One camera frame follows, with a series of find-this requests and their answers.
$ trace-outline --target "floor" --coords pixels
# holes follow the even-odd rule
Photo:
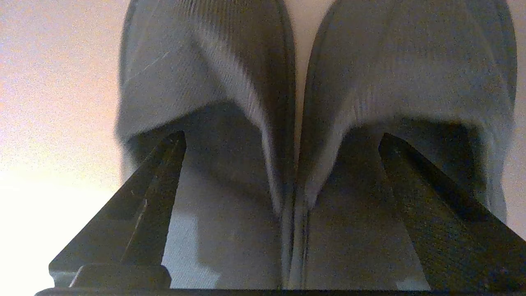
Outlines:
[[[0,4],[0,191],[6,197],[0,225],[7,237],[0,278],[17,287],[16,294],[52,286],[49,261],[120,186],[113,126],[127,4]],[[509,4],[518,39],[519,81],[504,189],[509,226],[526,239],[526,5],[523,0]],[[301,49],[298,76],[304,77],[310,43],[329,2],[287,0],[287,5]],[[303,86],[300,80],[298,89]]]

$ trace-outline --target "gray slipper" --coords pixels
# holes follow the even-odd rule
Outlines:
[[[172,288],[281,286],[294,60],[281,0],[130,3],[117,121],[125,177],[171,132],[187,141],[163,257]]]
[[[429,288],[386,202],[384,132],[505,220],[516,72],[504,0],[334,3],[307,75],[290,287]]]

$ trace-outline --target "slipper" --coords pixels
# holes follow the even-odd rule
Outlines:
[[[385,132],[505,221],[516,74],[504,0],[336,1],[307,74],[289,287],[432,288],[389,206]]]
[[[124,178],[172,132],[187,142],[163,256],[172,288],[281,287],[294,75],[281,0],[130,3],[116,127]]]

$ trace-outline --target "fabric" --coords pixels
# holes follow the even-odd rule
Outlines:
[[[125,177],[171,132],[187,141],[163,258],[173,288],[281,285],[294,165],[289,27],[278,1],[130,3],[117,121]]]
[[[291,288],[429,288],[402,222],[388,214],[384,132],[505,221],[516,58],[505,1],[333,4],[307,73]]]

